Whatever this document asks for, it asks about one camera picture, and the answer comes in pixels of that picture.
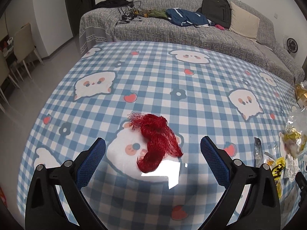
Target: black backpack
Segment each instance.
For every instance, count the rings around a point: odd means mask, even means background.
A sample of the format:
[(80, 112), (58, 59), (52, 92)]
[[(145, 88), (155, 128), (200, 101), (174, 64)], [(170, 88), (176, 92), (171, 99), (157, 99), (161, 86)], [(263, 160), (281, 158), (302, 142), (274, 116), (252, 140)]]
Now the black backpack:
[(133, 6), (133, 2), (128, 2), (127, 0), (105, 0), (99, 2), (95, 5), (94, 9), (102, 7), (124, 7), (124, 6)]
[(229, 28), (231, 24), (231, 8), (227, 0), (203, 0), (196, 12), (202, 13), (208, 20)]

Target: checkered tablecloth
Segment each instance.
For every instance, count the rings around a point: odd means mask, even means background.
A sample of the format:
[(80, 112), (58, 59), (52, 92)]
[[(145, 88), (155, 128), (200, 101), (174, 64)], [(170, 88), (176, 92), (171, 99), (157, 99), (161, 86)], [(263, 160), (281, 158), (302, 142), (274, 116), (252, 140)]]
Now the checkered tablecloth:
[[(102, 137), (106, 155), (82, 193), (109, 229), (198, 229), (224, 192), (200, 153), (201, 138), (208, 135), (233, 159), (253, 166), (254, 137), (261, 139), (263, 152), (280, 157), (279, 134), (295, 107), (294, 89), (284, 80), (221, 53), (153, 42), (96, 45), (59, 83), (30, 132), (18, 176), (18, 208), (24, 215), (36, 165), (74, 160)], [(179, 179), (133, 171), (146, 145), (127, 127), (131, 112), (168, 120), (184, 153), (169, 158), (179, 163)], [(303, 156), (299, 165), (306, 174)], [(282, 185), (285, 224), (300, 196), (295, 182), (283, 179)], [(58, 192), (69, 220), (76, 222)]]

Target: green clothing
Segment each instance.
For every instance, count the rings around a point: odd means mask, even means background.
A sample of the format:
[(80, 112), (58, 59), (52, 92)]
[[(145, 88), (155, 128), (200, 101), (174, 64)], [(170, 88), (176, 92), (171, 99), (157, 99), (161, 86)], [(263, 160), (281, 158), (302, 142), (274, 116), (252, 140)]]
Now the green clothing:
[(142, 10), (140, 15), (142, 15), (143, 17), (155, 17), (155, 18), (163, 18), (163, 19), (168, 19), (168, 16), (165, 12), (165, 10)]

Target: chair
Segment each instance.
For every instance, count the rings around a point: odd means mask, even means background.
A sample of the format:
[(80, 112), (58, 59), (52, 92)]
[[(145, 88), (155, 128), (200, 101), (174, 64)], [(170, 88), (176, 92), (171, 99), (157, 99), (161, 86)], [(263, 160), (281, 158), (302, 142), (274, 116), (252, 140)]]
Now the chair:
[[(10, 78), (10, 80), (15, 85), (15, 87), (18, 87), (20, 89), (19, 85), (16, 83), (16, 81), (10, 75), (10, 70), (9, 70), (9, 67), (7, 66), (7, 62), (6, 62), (5, 58), (4, 58), (4, 55), (3, 55), (2, 51), (0, 51), (0, 85), (2, 85), (2, 83), (5, 81), (5, 79), (7, 77)], [(8, 105), (10, 105), (9, 102), (7, 101), (6, 97), (4, 96), (4, 93), (3, 93), (2, 89), (1, 89), (1, 87), (0, 87), (0, 95), (4, 99), (4, 101)], [(4, 108), (1, 105), (0, 105), (0, 109), (2, 111), (4, 111)]]
[(13, 37), (13, 44), (14, 44), (14, 54), (17, 58), (17, 63), (23, 62), (23, 65), (26, 68), (26, 71), (32, 79), (31, 74), (28, 70), (27, 64), (25, 62), (25, 58), (32, 52), (35, 53), (39, 61), (44, 65), (41, 57), (39, 56), (38, 52), (35, 49), (33, 38), (32, 38), (32, 31), (31, 31), (31, 24), (27, 23), (23, 26), (19, 31), (17, 31)]

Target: metal screw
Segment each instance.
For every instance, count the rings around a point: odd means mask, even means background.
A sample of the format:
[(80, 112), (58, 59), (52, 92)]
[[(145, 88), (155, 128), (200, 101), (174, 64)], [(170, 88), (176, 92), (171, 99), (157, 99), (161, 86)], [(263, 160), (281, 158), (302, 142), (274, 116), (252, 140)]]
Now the metal screw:
[(267, 164), (265, 163), (265, 164), (263, 165), (263, 168), (264, 168), (265, 170), (269, 170), (270, 166), (267, 165)]
[(237, 166), (242, 165), (242, 162), (241, 162), (239, 159), (235, 159), (233, 162), (234, 162), (234, 164), (237, 165)]
[(42, 164), (40, 164), (40, 165), (38, 165), (37, 167), (36, 167), (36, 169), (38, 170), (38, 171), (40, 171), (40, 170), (42, 170), (43, 169), (43, 165)]
[(69, 167), (73, 164), (73, 162), (71, 160), (67, 160), (66, 162), (64, 162), (64, 166), (65, 167)]

